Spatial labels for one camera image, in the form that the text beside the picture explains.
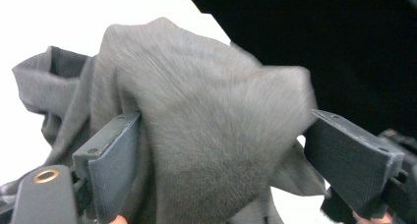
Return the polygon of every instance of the crumpled fabric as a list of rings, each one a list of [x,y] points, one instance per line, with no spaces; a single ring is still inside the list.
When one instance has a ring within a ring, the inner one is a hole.
[[[49,47],[13,72],[27,109],[45,114],[45,165],[70,166],[112,118],[142,111],[129,223],[282,223],[271,186],[326,191],[296,142],[316,108],[304,68],[263,66],[160,18],[110,26],[94,57]]]

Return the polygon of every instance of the garment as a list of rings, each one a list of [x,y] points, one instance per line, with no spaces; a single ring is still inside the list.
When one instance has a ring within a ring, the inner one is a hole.
[[[14,73],[27,109],[45,114],[45,165],[71,165],[112,118],[142,111],[129,223],[281,223],[270,186],[325,192],[296,142],[316,107],[301,67],[262,68],[161,18],[110,26],[95,57],[50,47]]]

